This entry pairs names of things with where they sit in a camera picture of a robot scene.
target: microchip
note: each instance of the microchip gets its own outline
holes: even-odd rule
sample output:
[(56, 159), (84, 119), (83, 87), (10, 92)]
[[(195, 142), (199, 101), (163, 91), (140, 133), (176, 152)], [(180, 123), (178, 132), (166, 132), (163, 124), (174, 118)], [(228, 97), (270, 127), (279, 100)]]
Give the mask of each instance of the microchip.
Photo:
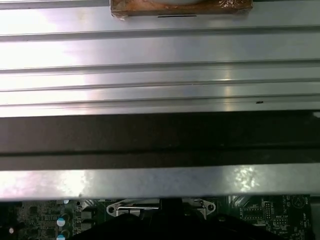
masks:
[(38, 213), (38, 207), (36, 207), (36, 206), (31, 206), (31, 207), (29, 208), (29, 212), (30, 212), (30, 214), (32, 214), (32, 215), (37, 214), (37, 213)]
[(37, 237), (37, 236), (38, 236), (38, 234), (39, 234), (39, 230), (38, 230), (38, 228), (33, 227), (33, 228), (31, 229), (31, 236), (33, 236), (33, 237)]
[(82, 211), (81, 212), (81, 219), (92, 219), (92, 212), (91, 211)]
[(53, 228), (49, 228), (45, 231), (45, 235), (47, 237), (51, 237), (51, 238), (54, 238), (56, 236), (56, 230), (53, 229)]
[(88, 229), (91, 229), (92, 228), (92, 223), (91, 222), (83, 222), (81, 223), (81, 230), (82, 231), (85, 231), (85, 230), (88, 230)]

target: capacitor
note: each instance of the capacitor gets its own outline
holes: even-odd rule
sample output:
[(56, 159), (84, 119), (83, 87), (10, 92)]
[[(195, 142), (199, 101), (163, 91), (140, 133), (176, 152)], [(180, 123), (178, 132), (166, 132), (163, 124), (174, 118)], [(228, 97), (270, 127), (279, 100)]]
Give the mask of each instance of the capacitor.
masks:
[(70, 232), (68, 230), (63, 230), (61, 234), (65, 237), (65, 239), (70, 238)]
[(66, 240), (65, 236), (63, 236), (62, 234), (59, 234), (57, 237), (56, 237), (56, 240)]
[(64, 213), (62, 216), (60, 216), (57, 221), (56, 221), (56, 224), (59, 226), (59, 227), (63, 227), (65, 226), (66, 224), (68, 224), (70, 221), (70, 215), (67, 214), (67, 213)]

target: green circuit board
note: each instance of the green circuit board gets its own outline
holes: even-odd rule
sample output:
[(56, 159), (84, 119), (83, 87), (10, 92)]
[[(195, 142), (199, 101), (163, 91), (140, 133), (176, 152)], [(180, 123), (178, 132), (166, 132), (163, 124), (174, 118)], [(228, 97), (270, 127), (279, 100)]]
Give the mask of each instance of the green circuit board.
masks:
[[(309, 195), (202, 198), (216, 205), (209, 217), (227, 214), (288, 240), (313, 240)], [(64, 240), (113, 218), (106, 208), (118, 200), (25, 201), (0, 205), (0, 224), (25, 224), (9, 240)]]

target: metal screw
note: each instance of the metal screw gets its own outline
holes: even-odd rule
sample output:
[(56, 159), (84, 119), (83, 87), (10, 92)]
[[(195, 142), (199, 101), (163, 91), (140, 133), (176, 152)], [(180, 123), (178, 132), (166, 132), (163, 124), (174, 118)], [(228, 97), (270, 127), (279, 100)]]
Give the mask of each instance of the metal screw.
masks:
[(108, 211), (109, 211), (109, 213), (112, 214), (115, 211), (115, 209), (111, 206), (111, 207), (109, 207)]
[(208, 210), (209, 210), (209, 211), (212, 211), (213, 209), (214, 209), (214, 206), (210, 204), (210, 205), (208, 206)]

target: motherboard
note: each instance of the motherboard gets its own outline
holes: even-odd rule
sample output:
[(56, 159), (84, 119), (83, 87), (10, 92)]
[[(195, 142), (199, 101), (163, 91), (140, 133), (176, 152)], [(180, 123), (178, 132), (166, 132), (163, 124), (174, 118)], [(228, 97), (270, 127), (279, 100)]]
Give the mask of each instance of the motherboard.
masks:
[[(211, 206), (208, 218), (227, 214), (288, 240), (314, 239), (309, 195), (233, 195), (202, 199), (214, 206)], [(119, 201), (96, 199), (0, 203), (0, 230), (18, 231), (8, 240), (66, 240), (114, 218), (106, 209)]]

